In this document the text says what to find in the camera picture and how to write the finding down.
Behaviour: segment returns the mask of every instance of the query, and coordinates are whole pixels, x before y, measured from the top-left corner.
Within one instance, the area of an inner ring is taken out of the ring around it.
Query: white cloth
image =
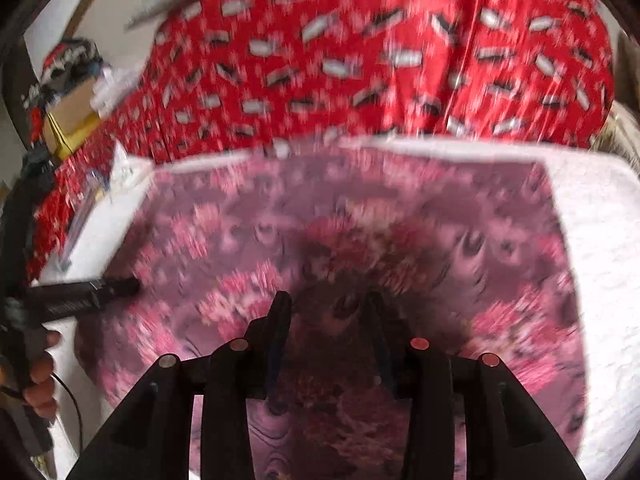
[[[588,384],[588,405],[578,463],[588,480],[604,480],[640,430],[640,182],[621,159],[558,146],[462,142],[449,139],[358,139],[380,148],[457,160],[538,160],[551,179],[578,293]],[[238,156],[205,156],[173,165],[194,171],[227,164]],[[148,180],[113,201],[104,200],[92,214],[72,255],[68,273],[48,276],[78,280],[100,275],[119,247]],[[79,368],[71,349],[72,322],[65,345],[54,352],[63,380],[79,397],[88,421],[86,440],[108,410],[101,410],[95,387]],[[68,441],[77,441],[76,414],[61,408],[54,428],[59,478],[75,460]]]

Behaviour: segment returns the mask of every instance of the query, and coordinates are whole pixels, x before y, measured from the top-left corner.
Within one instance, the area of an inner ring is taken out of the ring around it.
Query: pink floral fabric
[[[294,298],[283,369],[249,402],[256,478],[397,479],[410,405],[380,385],[358,298],[381,288],[416,336],[501,355],[572,452],[584,418],[574,285],[539,164],[303,146],[207,173],[159,173],[111,265],[135,301],[79,323],[114,406],[156,358],[206,355]],[[465,475],[457,421],[456,478]],[[198,468],[200,423],[192,429]]]

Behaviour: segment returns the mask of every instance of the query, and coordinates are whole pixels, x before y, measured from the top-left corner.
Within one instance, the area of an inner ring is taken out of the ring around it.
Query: pink flower print
[[[558,374],[556,357],[549,353],[539,359],[521,359],[505,361],[513,375],[531,394],[535,394],[551,383]]]
[[[178,344],[173,333],[162,323],[161,314],[148,309],[133,318],[127,327],[127,333],[146,366],[151,366],[163,354],[176,353]]]
[[[139,240],[145,237],[148,229],[149,229],[148,219],[145,217],[142,211],[138,210],[135,216],[133,217],[133,220],[129,227],[129,231],[127,231],[126,241]]]
[[[237,270],[218,279],[219,287],[234,296],[244,294],[249,289],[250,283],[251,277],[249,274],[238,272]]]
[[[559,342],[558,328],[550,321],[549,316],[543,314],[537,314],[530,321],[523,323],[520,332],[524,336],[523,339],[541,352],[553,349]]]
[[[177,248],[187,249],[192,260],[207,256],[207,239],[200,229],[185,218],[178,218],[172,227]]]
[[[223,319],[216,326],[220,337],[225,343],[236,337],[242,337],[247,327],[248,323],[242,317]]]
[[[158,260],[158,250],[152,244],[145,244],[138,253],[138,260],[152,266]]]
[[[464,425],[456,428],[454,450],[456,472],[453,478],[466,478],[466,428]]]
[[[156,225],[169,225],[171,227],[174,226],[174,224],[176,222],[179,222],[180,220],[182,220],[183,216],[182,215],[177,215],[177,216],[169,216],[161,211],[159,211],[158,213],[156,213],[156,216],[154,218],[154,222]]]
[[[361,203],[347,200],[346,211],[356,225],[367,230],[386,230],[404,216],[395,202],[382,199],[372,199]]]
[[[562,329],[558,334],[561,345],[558,349],[558,357],[561,360],[572,360],[582,358],[582,339],[580,338],[580,327],[572,325]]]
[[[305,272],[309,276],[315,277],[316,280],[328,280],[329,274],[333,270],[330,263],[331,259],[325,256],[308,258],[304,263]]]
[[[193,179],[193,189],[203,189],[205,186],[206,183],[202,178],[196,177]]]
[[[142,260],[138,260],[134,264],[133,274],[143,285],[151,285],[153,283],[151,266]]]
[[[146,199],[152,202],[159,194],[160,194],[160,187],[154,181],[146,189]]]
[[[172,308],[169,306],[169,304],[165,303],[162,300],[155,303],[151,308],[155,312],[157,312],[159,316],[162,316],[165,318],[171,316],[172,314]]]
[[[200,476],[200,442],[199,438],[192,436],[189,443],[189,469],[198,477]]]
[[[474,172],[452,166],[445,172],[444,177],[449,181],[470,186],[474,181]]]
[[[258,264],[251,273],[251,282],[263,294],[274,293],[282,288],[282,277],[271,260]]]
[[[214,170],[211,172],[210,186],[218,188],[226,195],[235,194],[245,185],[245,172],[244,164],[229,166],[223,170]]]
[[[433,247],[440,239],[437,229],[433,218],[407,218],[390,226],[389,239],[404,250]]]
[[[540,202],[552,195],[551,183],[544,166],[534,164],[522,185],[522,195],[530,202]]]
[[[218,290],[212,290],[207,294],[207,299],[198,304],[198,312],[200,312],[204,324],[229,320],[234,311],[234,305]]]
[[[220,227],[220,211],[216,204],[194,206],[194,224],[206,233],[212,233]]]
[[[541,235],[538,246],[547,256],[551,257],[558,267],[566,268],[568,265],[566,250],[562,237],[559,235]]]
[[[143,301],[133,301],[131,304],[127,306],[126,313],[127,317],[140,316],[148,309],[148,305],[143,303]]]
[[[413,160],[395,153],[385,153],[382,171],[387,184],[408,190],[420,189],[423,183],[440,179],[446,174],[436,160],[424,162],[418,157]]]
[[[478,359],[484,352],[493,352],[504,359],[508,343],[509,342],[504,335],[499,338],[488,338],[483,335],[475,335],[460,349],[460,357]]]
[[[252,293],[245,294],[244,297],[236,303],[236,312],[249,323],[258,317],[268,314],[272,299],[270,296]]]
[[[355,225],[354,219],[348,216],[318,218],[306,226],[305,234],[311,240],[332,245],[338,234],[350,231]]]
[[[544,312],[543,293],[540,289],[534,288],[531,284],[527,284],[520,289],[519,298],[515,301],[514,308],[520,314]]]
[[[380,285],[388,287],[394,294],[402,294],[417,288],[420,276],[418,265],[412,258],[405,258],[401,262],[386,266],[379,278]]]
[[[337,235],[333,243],[327,244],[333,250],[330,265],[335,270],[372,269],[386,251],[386,244],[374,238],[355,231]]]
[[[364,173],[370,172],[370,170],[372,170],[374,157],[371,151],[362,149],[346,151],[347,158],[353,166],[358,168],[360,171],[363,171]],[[371,173],[375,174],[378,177],[380,176],[379,171],[373,171]]]
[[[322,439],[332,439],[332,447],[352,460],[364,458],[367,463],[379,465],[387,459],[398,460],[401,457],[394,457],[393,453],[404,448],[409,421],[404,410],[397,406],[389,409],[389,397],[382,387],[347,388],[340,396],[337,407],[341,420],[355,431],[338,436],[335,430],[326,427]]]
[[[495,301],[487,310],[473,318],[471,326],[474,333],[496,335],[507,332],[519,319],[520,314],[513,303]]]
[[[165,286],[167,283],[169,283],[169,278],[166,272],[162,268],[158,269],[158,272],[156,272],[156,285]]]
[[[175,175],[168,171],[156,171],[154,174],[154,182],[156,184],[172,184],[175,180]]]
[[[571,274],[568,270],[564,270],[556,276],[556,285],[560,292],[574,293],[574,280],[571,279]]]
[[[348,173],[337,164],[328,164],[324,179],[326,182],[343,182],[348,178]]]
[[[100,363],[98,370],[98,382],[105,391],[109,404],[114,408],[120,404],[139,379],[139,377],[123,368],[118,368],[116,371],[111,372],[105,366],[105,363]]]

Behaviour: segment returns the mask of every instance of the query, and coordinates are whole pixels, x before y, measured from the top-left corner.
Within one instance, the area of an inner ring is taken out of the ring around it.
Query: cardboard box
[[[83,81],[57,105],[47,109],[44,141],[60,160],[65,160],[82,146],[100,124],[100,117],[91,108],[94,83],[93,77]]]

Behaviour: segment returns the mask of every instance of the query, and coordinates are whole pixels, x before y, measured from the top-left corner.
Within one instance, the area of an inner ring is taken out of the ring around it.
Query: finger
[[[62,341],[62,334],[60,332],[56,332],[55,330],[49,330],[49,332],[47,332],[47,348],[57,345],[60,341]]]
[[[53,378],[50,377],[41,384],[29,386],[24,391],[24,400],[26,400],[34,408],[43,406],[44,404],[47,404],[51,401],[54,389],[55,385],[53,383]]]
[[[42,357],[31,365],[31,380],[40,384],[46,381],[54,370],[53,357],[51,354],[44,352]]]
[[[53,420],[58,412],[58,403],[55,399],[51,399],[49,402],[34,408],[33,411],[42,418]]]

